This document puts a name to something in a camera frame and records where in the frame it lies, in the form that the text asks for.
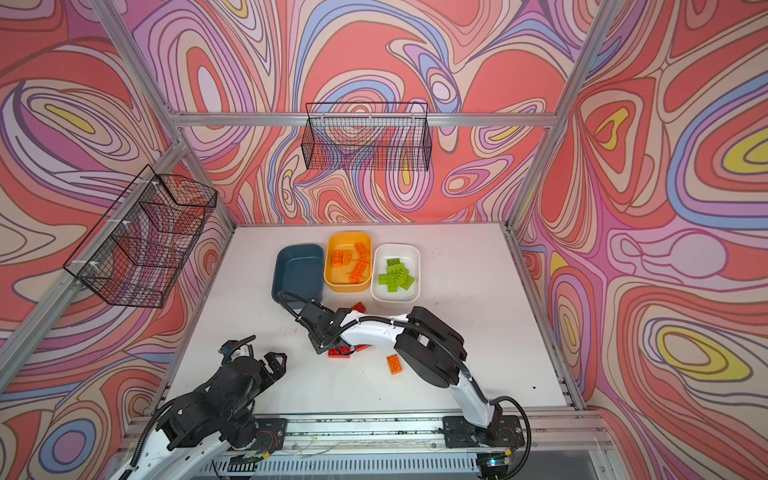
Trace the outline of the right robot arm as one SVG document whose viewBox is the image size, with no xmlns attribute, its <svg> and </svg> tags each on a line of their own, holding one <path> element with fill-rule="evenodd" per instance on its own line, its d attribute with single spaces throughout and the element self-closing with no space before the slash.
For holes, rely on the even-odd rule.
<svg viewBox="0 0 768 480">
<path fill-rule="evenodd" d="M 516 451 L 530 445 L 530 422 L 522 407 L 511 397 L 487 398 L 466 364 L 463 337 L 428 309 L 383 317 L 308 301 L 288 312 L 307 330 L 318 354 L 339 347 L 390 347 L 421 380 L 447 391 L 461 411 L 443 418 L 448 448 Z"/>
</svg>

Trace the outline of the orange lego chassis plate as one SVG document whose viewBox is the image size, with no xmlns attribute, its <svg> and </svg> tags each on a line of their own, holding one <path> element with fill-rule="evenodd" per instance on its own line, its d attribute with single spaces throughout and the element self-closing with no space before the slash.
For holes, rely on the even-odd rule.
<svg viewBox="0 0 768 480">
<path fill-rule="evenodd" d="M 351 284 L 359 284 L 364 280 L 365 272 L 368 269 L 368 260 L 360 258 L 355 262 L 355 265 L 348 275 L 349 282 Z"/>
</svg>

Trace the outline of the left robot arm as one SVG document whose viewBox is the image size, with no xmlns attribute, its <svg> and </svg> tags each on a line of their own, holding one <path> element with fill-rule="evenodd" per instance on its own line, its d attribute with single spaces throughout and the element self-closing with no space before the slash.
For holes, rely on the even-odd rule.
<svg viewBox="0 0 768 480">
<path fill-rule="evenodd" d="M 287 355 L 258 358 L 253 335 L 225 342 L 214 374 L 158 407 L 114 479 L 191 479 L 230 450 L 238 464 L 255 464 L 282 449 L 287 421 L 257 419 L 255 399 L 282 379 Z"/>
</svg>

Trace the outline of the long green lego brick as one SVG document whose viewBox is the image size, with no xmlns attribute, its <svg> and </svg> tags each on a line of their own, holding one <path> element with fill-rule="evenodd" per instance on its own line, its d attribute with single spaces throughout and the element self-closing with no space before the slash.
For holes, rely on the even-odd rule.
<svg viewBox="0 0 768 480">
<path fill-rule="evenodd" d="M 396 281 L 396 278 L 395 278 L 395 276 L 394 276 L 394 275 L 389 275 L 389 274 L 380 274 L 380 275 L 378 276 L 378 279 L 377 279 L 377 282 L 378 282 L 380 285 L 389 285 L 389 284 L 393 284 L 395 281 Z"/>
</svg>

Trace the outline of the green lego brick top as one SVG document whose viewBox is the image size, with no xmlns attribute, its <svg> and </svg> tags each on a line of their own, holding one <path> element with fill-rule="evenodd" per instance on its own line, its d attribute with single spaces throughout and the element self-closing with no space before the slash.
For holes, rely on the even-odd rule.
<svg viewBox="0 0 768 480">
<path fill-rule="evenodd" d="M 406 272 L 407 268 L 403 264 L 390 266 L 386 268 L 386 273 L 389 275 L 399 275 L 401 272 Z"/>
</svg>

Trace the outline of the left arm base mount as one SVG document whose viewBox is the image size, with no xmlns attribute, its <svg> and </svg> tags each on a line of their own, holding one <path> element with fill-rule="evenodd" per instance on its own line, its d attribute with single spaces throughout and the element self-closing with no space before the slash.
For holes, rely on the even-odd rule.
<svg viewBox="0 0 768 480">
<path fill-rule="evenodd" d="M 288 421 L 283 418 L 250 418 L 226 422 L 219 429 L 219 440 L 234 450 L 272 454 L 283 448 Z"/>
</svg>

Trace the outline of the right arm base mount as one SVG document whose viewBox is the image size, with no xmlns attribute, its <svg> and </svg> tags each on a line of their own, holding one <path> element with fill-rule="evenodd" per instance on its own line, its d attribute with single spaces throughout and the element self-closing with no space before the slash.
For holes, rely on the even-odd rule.
<svg viewBox="0 0 768 480">
<path fill-rule="evenodd" d="M 491 447 L 517 450 L 526 445 L 524 429 L 516 415 L 503 415 L 487 428 L 470 424 L 463 416 L 445 416 L 441 431 L 445 445 L 451 449 Z"/>
</svg>

